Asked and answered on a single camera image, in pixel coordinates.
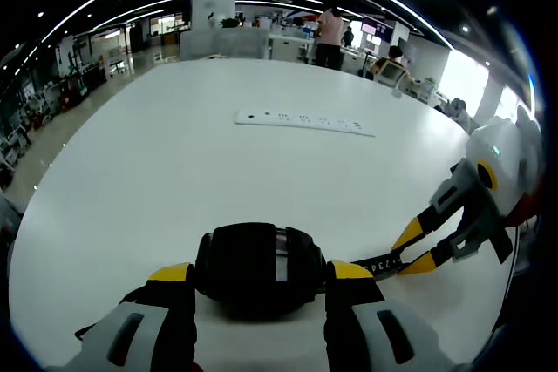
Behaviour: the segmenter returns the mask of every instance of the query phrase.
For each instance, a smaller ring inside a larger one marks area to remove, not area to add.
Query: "woman in pink shirt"
[[[341,38],[343,19],[341,12],[334,6],[326,10],[318,18],[316,37],[318,40],[316,50],[316,65],[338,70],[341,67]]]

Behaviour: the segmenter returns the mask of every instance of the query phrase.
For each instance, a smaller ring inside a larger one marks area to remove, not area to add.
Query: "power strip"
[[[235,116],[235,124],[294,126],[297,128],[348,132],[350,134],[376,137],[370,129],[358,121],[342,118],[316,117],[307,113],[238,111]]]

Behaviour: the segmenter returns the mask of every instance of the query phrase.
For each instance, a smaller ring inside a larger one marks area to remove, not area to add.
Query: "person sitting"
[[[378,74],[378,72],[382,69],[386,61],[391,61],[397,65],[402,65],[397,60],[398,58],[403,57],[403,52],[399,47],[396,45],[392,45],[387,53],[387,57],[379,58],[376,62],[374,62],[369,71],[366,72],[366,78],[369,80],[374,80],[374,76]],[[358,71],[358,76],[362,76],[362,70]]]
[[[467,134],[471,134],[473,124],[471,117],[466,111],[465,100],[455,98],[451,103],[445,103],[442,104],[442,106],[435,106],[434,109],[442,112],[449,119],[457,122]]]

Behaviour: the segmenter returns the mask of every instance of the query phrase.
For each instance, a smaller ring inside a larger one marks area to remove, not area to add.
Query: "pink shirt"
[[[322,36],[318,42],[321,44],[340,46],[343,19],[341,17],[334,17],[331,10],[326,10],[317,21],[323,23]]]

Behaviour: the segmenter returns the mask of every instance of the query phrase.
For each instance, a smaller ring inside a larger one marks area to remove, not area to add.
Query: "tiled floor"
[[[4,191],[15,203],[27,206],[34,186],[43,178],[51,162],[81,125],[110,98],[154,66],[179,59],[178,45],[164,45],[132,54],[129,71],[114,74],[105,84],[92,91],[79,106],[57,115],[48,125],[29,132],[31,147],[17,162],[14,179]]]

